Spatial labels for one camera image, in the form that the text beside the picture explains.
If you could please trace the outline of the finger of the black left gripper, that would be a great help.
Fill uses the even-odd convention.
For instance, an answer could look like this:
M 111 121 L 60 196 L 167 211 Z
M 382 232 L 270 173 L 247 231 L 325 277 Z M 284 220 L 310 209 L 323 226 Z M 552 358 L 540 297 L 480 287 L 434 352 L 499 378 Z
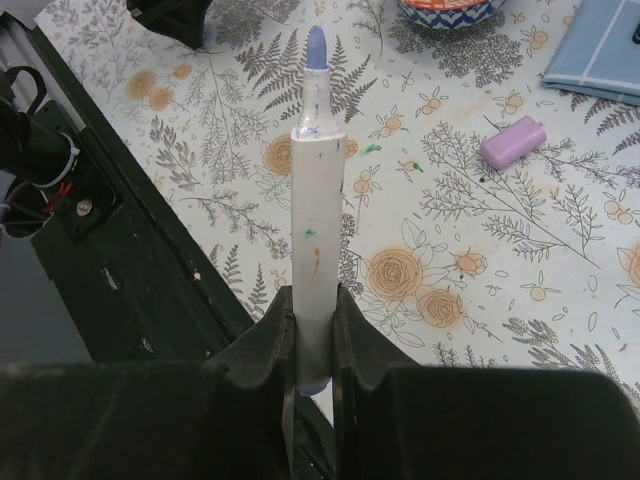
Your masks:
M 203 46 L 210 0 L 127 0 L 126 6 L 132 18 L 147 30 L 191 49 Z

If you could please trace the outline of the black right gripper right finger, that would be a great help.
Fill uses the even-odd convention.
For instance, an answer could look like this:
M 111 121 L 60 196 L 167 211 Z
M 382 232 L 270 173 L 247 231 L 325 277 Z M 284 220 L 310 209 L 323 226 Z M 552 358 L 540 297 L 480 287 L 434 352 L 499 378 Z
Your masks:
M 596 373 L 427 367 L 340 289 L 333 319 L 339 479 L 631 479 L 635 415 Z

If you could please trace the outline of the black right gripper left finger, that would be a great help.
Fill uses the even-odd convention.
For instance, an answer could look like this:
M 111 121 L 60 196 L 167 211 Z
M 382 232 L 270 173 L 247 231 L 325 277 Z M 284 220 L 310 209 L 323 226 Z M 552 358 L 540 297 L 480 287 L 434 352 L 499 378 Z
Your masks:
M 290 287 L 208 361 L 1 371 L 5 479 L 288 479 Z

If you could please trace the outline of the white marker pen blue tip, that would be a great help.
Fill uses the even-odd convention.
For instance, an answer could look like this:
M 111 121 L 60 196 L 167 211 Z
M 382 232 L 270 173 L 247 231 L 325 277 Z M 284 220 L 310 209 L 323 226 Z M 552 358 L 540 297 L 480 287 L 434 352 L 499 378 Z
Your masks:
M 292 308 L 295 386 L 313 396 L 331 379 L 347 136 L 330 102 L 331 70 L 321 27 L 311 29 L 302 107 L 291 132 Z

